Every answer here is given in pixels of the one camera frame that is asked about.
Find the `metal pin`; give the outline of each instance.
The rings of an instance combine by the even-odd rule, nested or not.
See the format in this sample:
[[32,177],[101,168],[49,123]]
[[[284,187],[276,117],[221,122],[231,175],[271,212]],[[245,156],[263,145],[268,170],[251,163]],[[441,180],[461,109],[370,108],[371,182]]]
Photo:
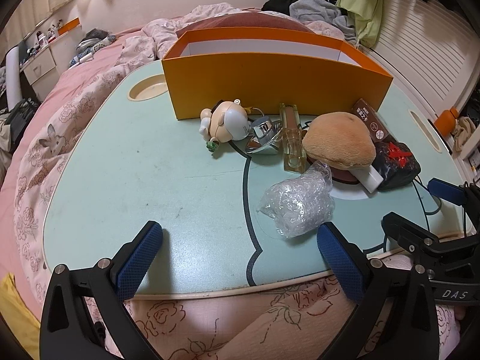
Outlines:
[[63,264],[59,264],[53,270],[56,274],[61,274],[65,270],[65,266]]
[[374,268],[381,268],[383,265],[383,262],[381,262],[379,259],[371,259],[370,265]]
[[110,265],[110,259],[101,259],[97,262],[98,268],[104,269]]
[[425,267],[423,265],[420,265],[420,264],[417,264],[415,266],[415,270],[419,273],[419,274],[424,274],[425,273]]

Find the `dresser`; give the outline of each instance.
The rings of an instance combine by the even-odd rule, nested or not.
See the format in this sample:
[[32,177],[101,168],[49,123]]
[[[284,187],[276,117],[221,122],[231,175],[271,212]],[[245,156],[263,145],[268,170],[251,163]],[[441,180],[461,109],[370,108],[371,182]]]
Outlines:
[[84,36],[82,26],[78,25],[49,43],[20,68],[40,102],[45,100],[60,75],[68,69],[69,62],[76,55],[76,47]]

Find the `black packet with red pattern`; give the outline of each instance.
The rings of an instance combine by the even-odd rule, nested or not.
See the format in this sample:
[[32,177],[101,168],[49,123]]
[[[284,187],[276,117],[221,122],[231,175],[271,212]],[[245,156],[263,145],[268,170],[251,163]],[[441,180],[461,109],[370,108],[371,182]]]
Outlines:
[[409,147],[397,142],[393,137],[387,141],[374,142],[377,155],[372,163],[383,177],[379,191],[402,187],[413,181],[422,170]]

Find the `green charm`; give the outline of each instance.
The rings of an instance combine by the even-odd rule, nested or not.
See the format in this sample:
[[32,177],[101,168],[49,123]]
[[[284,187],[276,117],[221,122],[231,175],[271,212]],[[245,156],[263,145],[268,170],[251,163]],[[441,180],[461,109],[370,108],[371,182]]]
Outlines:
[[209,152],[213,153],[218,148],[218,143],[215,141],[207,142],[207,149]]

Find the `bubble wrap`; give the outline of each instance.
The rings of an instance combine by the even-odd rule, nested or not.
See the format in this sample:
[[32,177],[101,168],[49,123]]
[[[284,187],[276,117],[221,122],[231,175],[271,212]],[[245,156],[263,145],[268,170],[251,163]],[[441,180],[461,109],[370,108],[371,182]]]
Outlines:
[[316,161],[300,177],[268,188],[260,200],[259,211],[273,218],[285,238],[296,237],[331,219],[335,209],[331,190],[330,167]]

